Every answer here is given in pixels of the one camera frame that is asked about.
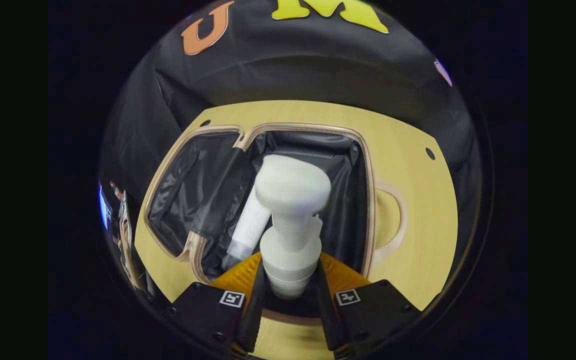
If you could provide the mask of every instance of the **hole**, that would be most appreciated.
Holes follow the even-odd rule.
[[[430,150],[429,148],[427,148],[427,147],[425,148],[425,153],[428,154],[428,157],[429,157],[430,159],[432,159],[432,160],[435,159],[435,154],[434,154],[433,151]]]
[[[384,343],[384,339],[378,339],[377,341],[373,342],[370,346],[371,349],[374,349],[378,346],[380,346],[381,344]]]
[[[219,331],[213,332],[211,337],[214,341],[216,341],[218,343],[222,343],[222,342],[226,341],[226,337],[224,336],[224,334],[219,332]]]
[[[368,335],[370,335],[370,333],[368,333],[368,331],[359,331],[357,333],[357,335],[354,336],[354,339],[358,342],[363,342],[364,340],[368,339]]]

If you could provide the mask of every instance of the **yellow wooden board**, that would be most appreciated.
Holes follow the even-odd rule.
[[[377,112],[326,102],[271,100],[206,109],[185,134],[207,126],[238,126],[246,135],[266,123],[309,123],[353,129],[364,138],[373,172],[396,185],[406,199],[408,221],[401,246],[376,264],[368,280],[389,280],[417,309],[423,310],[441,291],[457,243],[457,203],[446,160],[435,139],[402,121]],[[434,153],[432,160],[426,148]],[[162,161],[171,156],[169,152]],[[153,183],[146,194],[150,194]],[[399,223],[394,199],[377,191],[376,247],[391,239]],[[174,301],[196,278],[189,262],[169,257],[145,225],[144,206],[137,221],[135,246],[144,266],[163,294]],[[263,318],[254,355],[268,359],[331,359],[321,326],[302,326]]]

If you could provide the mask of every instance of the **white pump bottle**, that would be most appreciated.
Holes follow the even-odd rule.
[[[330,179],[313,164],[267,155],[255,180],[256,198],[270,210],[272,227],[259,248],[263,268],[275,296],[291,300],[304,293],[322,253],[322,210],[330,195]]]

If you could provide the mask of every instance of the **white bottle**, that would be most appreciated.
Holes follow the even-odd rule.
[[[254,182],[256,198],[272,214],[272,227],[263,233],[263,268],[275,296],[296,299],[322,253],[322,210],[330,194],[326,173],[308,162],[267,155]]]
[[[259,203],[253,185],[239,216],[235,232],[232,233],[232,240],[228,250],[226,250],[226,256],[221,262],[221,267],[225,271],[230,270],[252,255],[259,243],[261,233],[264,232],[266,224],[268,224],[268,219],[270,219],[270,210]]]

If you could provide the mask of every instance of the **orange letter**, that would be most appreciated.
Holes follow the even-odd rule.
[[[234,1],[226,2],[208,14],[212,16],[212,31],[205,38],[199,39],[199,23],[204,21],[203,18],[183,30],[181,37],[183,38],[183,52],[186,55],[197,55],[217,43],[228,28],[228,7],[233,3]]]

